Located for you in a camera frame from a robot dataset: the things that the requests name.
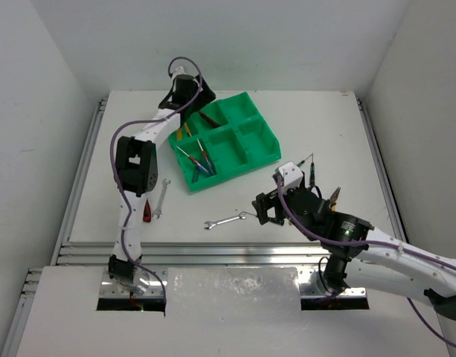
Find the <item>red utility knife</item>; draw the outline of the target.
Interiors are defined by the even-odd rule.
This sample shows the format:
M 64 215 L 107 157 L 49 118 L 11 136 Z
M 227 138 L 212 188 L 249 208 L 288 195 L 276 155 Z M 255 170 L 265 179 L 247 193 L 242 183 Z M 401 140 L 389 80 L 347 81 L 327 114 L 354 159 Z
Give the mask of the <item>red utility knife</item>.
M 151 207 L 150 207 L 150 204 L 148 201 L 145 201 L 145 205 L 144 205 L 144 213 L 143 213 L 143 222 L 151 222 L 152 221 L 152 210 L 151 210 Z
M 206 115 L 204 112 L 199 111 L 198 112 L 199 116 L 206 122 L 211 128 L 218 128 L 221 127 L 219 123 L 217 123 L 213 118 L 210 116 Z

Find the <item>small yellow utility knife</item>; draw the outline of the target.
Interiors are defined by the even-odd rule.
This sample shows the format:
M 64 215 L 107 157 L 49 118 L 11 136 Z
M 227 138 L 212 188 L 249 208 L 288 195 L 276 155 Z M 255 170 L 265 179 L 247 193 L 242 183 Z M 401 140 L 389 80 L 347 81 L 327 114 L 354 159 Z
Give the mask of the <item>small yellow utility knife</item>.
M 192 132 L 191 132 L 190 127 L 188 126 L 188 124 L 186 122 L 184 123 L 184 129 L 185 129 L 187 135 L 189 137 L 191 137 L 192 136 Z

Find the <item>blue screwdriver red collar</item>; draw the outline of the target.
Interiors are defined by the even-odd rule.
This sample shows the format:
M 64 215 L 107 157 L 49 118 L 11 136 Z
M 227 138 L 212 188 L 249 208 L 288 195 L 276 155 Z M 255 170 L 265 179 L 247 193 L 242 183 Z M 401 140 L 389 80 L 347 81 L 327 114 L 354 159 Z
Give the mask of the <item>blue screwdriver red collar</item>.
M 210 171 L 204 167 L 197 159 L 195 159 L 192 155 L 189 155 L 187 152 L 185 152 L 180 146 L 176 147 L 180 152 L 182 152 L 184 155 L 188 157 L 188 159 L 204 174 L 210 176 L 211 173 Z

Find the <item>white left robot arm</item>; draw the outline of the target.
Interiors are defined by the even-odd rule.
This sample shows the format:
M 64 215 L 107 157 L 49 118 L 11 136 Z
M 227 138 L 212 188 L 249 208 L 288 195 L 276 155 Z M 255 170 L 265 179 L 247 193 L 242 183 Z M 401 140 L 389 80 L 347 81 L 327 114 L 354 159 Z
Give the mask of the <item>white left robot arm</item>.
M 136 285 L 141 266 L 141 223 L 147 194 L 158 181 L 157 149 L 194 113 L 216 95 L 202 75 L 172 74 L 172 85 L 155 117 L 133 120 L 116 130 L 110 141 L 110 164 L 121 198 L 118 235 L 109 258 L 109 276 L 125 286 Z

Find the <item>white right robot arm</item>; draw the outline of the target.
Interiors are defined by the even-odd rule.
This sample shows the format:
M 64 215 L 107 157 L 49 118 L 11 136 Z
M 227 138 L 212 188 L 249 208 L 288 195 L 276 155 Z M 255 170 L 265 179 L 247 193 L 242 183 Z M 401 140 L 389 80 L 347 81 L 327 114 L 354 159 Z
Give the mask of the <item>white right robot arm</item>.
M 319 274 L 321 289 L 357 286 L 415 299 L 456 321 L 456 259 L 440 257 L 389 236 L 369 222 L 335 209 L 340 191 L 328 199 L 306 187 L 260 193 L 252 205 L 260 224 L 289 220 L 330 256 Z

